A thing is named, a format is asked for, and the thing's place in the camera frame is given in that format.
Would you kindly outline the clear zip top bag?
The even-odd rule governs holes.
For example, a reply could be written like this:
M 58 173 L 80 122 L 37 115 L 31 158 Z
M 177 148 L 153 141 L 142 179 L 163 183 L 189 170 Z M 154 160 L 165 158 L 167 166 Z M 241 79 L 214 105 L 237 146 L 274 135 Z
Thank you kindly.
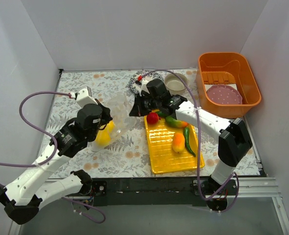
M 112 144 L 119 140 L 130 128 L 134 127 L 135 119 L 129 116 L 132 106 L 124 94 L 118 94 L 111 98 L 107 102 L 106 107 L 110 108 L 112 120 L 115 124 L 115 128 L 110 135 L 110 144 Z M 92 146 L 97 150 L 107 147 L 100 147 L 95 141 Z

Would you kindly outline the green red mango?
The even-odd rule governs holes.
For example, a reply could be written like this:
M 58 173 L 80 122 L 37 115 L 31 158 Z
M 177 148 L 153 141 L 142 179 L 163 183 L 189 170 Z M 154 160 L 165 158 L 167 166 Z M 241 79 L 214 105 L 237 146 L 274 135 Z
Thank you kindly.
M 185 128 L 188 126 L 187 122 L 174 119 L 171 116 L 165 117 L 165 123 L 172 128 Z

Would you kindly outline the yellow pear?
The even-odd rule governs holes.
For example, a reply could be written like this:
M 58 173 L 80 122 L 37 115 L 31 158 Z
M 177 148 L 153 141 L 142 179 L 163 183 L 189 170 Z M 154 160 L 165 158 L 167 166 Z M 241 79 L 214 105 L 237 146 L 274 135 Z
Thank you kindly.
M 115 124 L 114 124 L 113 120 L 111 120 L 108 124 L 106 124 L 102 127 L 102 129 L 103 129 L 102 131 L 108 135 L 111 135 L 114 128 L 115 128 Z

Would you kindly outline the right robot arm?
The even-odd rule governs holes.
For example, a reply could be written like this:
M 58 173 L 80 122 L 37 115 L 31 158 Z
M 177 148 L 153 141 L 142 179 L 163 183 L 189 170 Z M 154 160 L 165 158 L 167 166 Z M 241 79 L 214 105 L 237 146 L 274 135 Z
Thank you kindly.
M 235 176 L 234 169 L 252 147 L 252 140 L 245 122 L 241 118 L 231 121 L 198 108 L 181 95 L 172 95 L 165 84 L 154 79 L 136 80 L 140 91 L 135 94 L 131 117 L 147 116 L 153 110 L 160 110 L 176 120 L 185 121 L 203 129 L 218 141 L 219 162 L 208 182 L 213 194 L 220 194 L 227 188 L 227 182 Z

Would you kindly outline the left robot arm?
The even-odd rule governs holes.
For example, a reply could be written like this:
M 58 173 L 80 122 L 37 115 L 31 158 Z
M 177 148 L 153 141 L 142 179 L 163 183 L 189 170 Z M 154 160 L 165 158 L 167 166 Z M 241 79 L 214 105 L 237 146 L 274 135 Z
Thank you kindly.
M 93 186 L 83 170 L 73 171 L 46 185 L 47 179 L 96 139 L 98 131 L 112 120 L 110 109 L 98 100 L 84 105 L 51 139 L 33 164 L 11 183 L 0 186 L 0 202 L 8 217 L 19 225 L 29 222 L 47 204 L 64 196 L 88 195 Z

